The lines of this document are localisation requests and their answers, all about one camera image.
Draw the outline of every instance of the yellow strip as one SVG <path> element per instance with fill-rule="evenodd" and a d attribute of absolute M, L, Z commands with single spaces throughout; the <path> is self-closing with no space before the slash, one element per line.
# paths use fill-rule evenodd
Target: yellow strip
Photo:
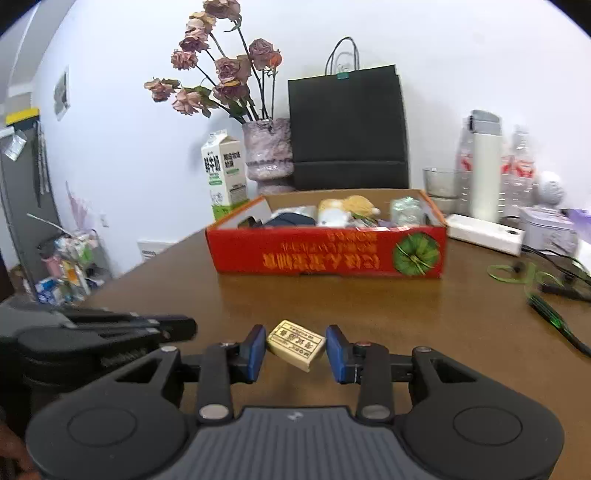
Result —
<path fill-rule="evenodd" d="M 6 126 L 9 127 L 21 120 L 26 120 L 27 118 L 32 118 L 34 116 L 39 116 L 38 108 L 28 108 L 27 110 L 22 110 L 20 112 L 9 113 L 6 116 Z"/>

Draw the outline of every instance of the eraser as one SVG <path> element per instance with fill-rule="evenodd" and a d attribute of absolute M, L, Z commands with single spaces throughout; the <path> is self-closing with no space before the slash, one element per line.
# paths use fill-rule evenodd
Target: eraser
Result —
<path fill-rule="evenodd" d="M 322 356 L 326 339 L 302 326 L 283 320 L 267 337 L 267 349 L 286 362 L 310 371 L 312 360 Z"/>

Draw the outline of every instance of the red cardboard box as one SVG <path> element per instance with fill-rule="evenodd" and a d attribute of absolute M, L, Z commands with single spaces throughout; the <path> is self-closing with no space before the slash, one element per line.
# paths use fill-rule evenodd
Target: red cardboard box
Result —
<path fill-rule="evenodd" d="M 418 198 L 429 225 L 397 228 L 238 228 L 249 217 L 265 223 L 274 210 L 318 205 L 329 198 L 362 195 L 388 219 L 390 200 Z M 272 275 L 338 274 L 391 277 L 441 276 L 445 218 L 422 190 L 350 189 L 294 192 L 256 198 L 206 230 L 218 272 Z"/>

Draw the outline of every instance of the milk carton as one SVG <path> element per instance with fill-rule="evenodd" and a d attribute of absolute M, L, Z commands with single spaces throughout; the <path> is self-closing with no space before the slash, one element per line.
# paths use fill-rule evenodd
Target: milk carton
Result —
<path fill-rule="evenodd" d="M 248 201 L 244 150 L 241 143 L 230 137 L 227 130 L 209 135 L 201 149 L 213 216 L 216 220 Z"/>

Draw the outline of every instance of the brown tabletop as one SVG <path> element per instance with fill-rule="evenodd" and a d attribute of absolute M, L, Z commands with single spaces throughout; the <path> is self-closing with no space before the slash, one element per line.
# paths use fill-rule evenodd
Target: brown tabletop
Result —
<path fill-rule="evenodd" d="M 527 306 L 522 285 L 488 277 L 489 265 L 510 264 L 512 257 L 457 241 L 448 245 L 441 280 L 219 275 L 199 232 L 105 286 L 85 306 L 191 316 L 199 334 L 180 345 L 183 353 L 241 340 L 255 323 L 270 331 L 281 319 L 321 334 L 337 323 L 350 341 L 373 340 L 395 353 L 429 345 L 552 410 L 566 432 L 552 479 L 591 478 L 591 359 Z M 549 300 L 591 343 L 589 305 Z M 406 385 L 394 388 L 397 413 L 408 411 Z M 354 408 L 358 389 L 333 381 L 326 356 L 306 374 L 268 354 L 259 381 L 234 385 L 232 394 L 236 412 L 253 404 Z M 195 391 L 186 388 L 183 410 L 190 411 Z"/>

